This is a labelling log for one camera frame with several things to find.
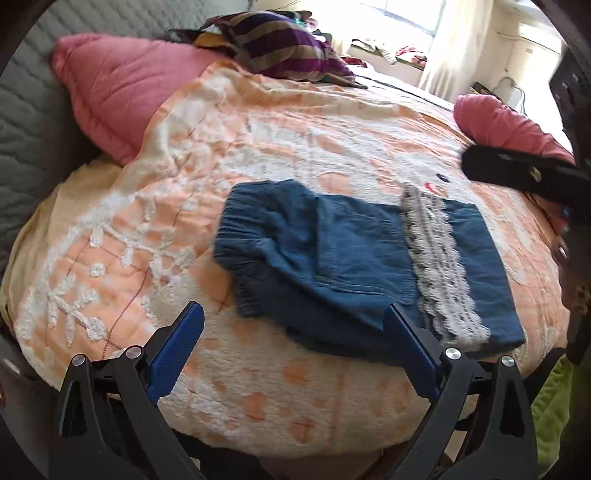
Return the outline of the blue denim lace-trimmed pants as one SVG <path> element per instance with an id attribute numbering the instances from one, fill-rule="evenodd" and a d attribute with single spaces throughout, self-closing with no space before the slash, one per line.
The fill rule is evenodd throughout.
<path id="1" fill-rule="evenodd" d="M 479 209 L 413 186 L 397 204 L 320 194 L 294 180 L 235 185 L 214 241 L 238 312 L 266 317 L 308 349 L 396 365 L 388 306 L 478 358 L 525 333 Z"/>

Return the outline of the red bolster cushion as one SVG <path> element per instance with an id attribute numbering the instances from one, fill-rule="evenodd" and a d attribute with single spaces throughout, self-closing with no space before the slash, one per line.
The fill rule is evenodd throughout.
<path id="1" fill-rule="evenodd" d="M 492 95 L 460 96 L 454 105 L 460 130 L 479 145 L 551 157 L 575 164 L 573 155 L 541 127 Z"/>

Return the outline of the green sleeve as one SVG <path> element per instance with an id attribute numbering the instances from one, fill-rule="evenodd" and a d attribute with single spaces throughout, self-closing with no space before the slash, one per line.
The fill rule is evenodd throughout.
<path id="1" fill-rule="evenodd" d="M 562 355 L 531 406 L 538 456 L 538 477 L 542 478 L 559 458 L 562 432 L 570 418 L 570 393 L 574 366 Z"/>

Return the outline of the peach bear pattern blanket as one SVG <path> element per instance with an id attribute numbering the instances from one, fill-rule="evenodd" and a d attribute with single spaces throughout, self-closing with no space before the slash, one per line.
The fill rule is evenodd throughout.
<path id="1" fill-rule="evenodd" d="M 428 404 L 403 370 L 318 354 L 270 320 L 239 316 L 213 239 L 240 182 L 294 179 L 385 204 L 413 184 L 475 204 L 505 265 L 526 338 L 514 355 L 529 374 L 566 343 L 554 232 L 524 195 L 465 178 L 467 144 L 449 110 L 400 90 L 276 80 L 219 61 L 159 107 L 134 161 L 95 161 L 38 209 L 4 280 L 5 317 L 57 388 L 74 355 L 115 357 L 197 301 L 204 334 L 159 403 L 172 428 L 280 458 L 404 442 Z"/>

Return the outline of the clothes on window sill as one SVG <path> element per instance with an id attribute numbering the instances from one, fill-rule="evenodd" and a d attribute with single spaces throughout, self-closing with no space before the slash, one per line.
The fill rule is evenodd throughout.
<path id="1" fill-rule="evenodd" d="M 414 46 L 394 48 L 384 43 L 354 38 L 349 43 L 342 45 L 342 53 L 345 57 L 360 59 L 365 64 L 372 64 L 374 69 L 379 66 L 394 66 L 397 64 L 410 66 L 423 71 L 428 57 Z"/>

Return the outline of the white bed sheet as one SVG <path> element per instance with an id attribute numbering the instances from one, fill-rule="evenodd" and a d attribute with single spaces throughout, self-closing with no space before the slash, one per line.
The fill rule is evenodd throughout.
<path id="1" fill-rule="evenodd" d="M 356 79 L 358 79 L 359 82 L 365 81 L 369 82 L 371 85 L 381 85 L 382 87 L 398 90 L 436 105 L 446 111 L 452 112 L 454 110 L 454 104 L 452 102 L 428 93 L 427 91 L 413 86 L 397 77 L 389 76 L 377 72 L 374 69 L 363 68 L 361 66 L 349 66 L 349 70 L 356 75 Z"/>

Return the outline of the purple striped pillow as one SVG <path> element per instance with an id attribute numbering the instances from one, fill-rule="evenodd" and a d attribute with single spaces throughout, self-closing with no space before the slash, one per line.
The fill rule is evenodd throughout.
<path id="1" fill-rule="evenodd" d="M 245 70 L 270 78 L 363 86 L 332 46 L 291 14 L 245 11 L 215 16 L 197 30 L 170 29 L 166 39 L 219 52 Z"/>

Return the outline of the grey quilted headboard cover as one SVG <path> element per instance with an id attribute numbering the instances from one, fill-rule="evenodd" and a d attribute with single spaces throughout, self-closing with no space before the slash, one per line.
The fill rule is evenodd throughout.
<path id="1" fill-rule="evenodd" d="M 78 33 L 155 39 L 209 17 L 252 8 L 233 0 L 4 1 L 1 4 L 1 262 L 36 207 L 96 157 L 50 60 L 56 41 Z"/>

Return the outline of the pink quilted pillow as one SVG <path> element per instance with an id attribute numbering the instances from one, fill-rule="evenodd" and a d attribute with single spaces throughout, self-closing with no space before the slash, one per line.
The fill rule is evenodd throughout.
<path id="1" fill-rule="evenodd" d="M 124 166 L 139 153 L 160 105 L 223 58 L 190 44 L 82 33 L 55 43 L 51 68 L 80 130 Z"/>

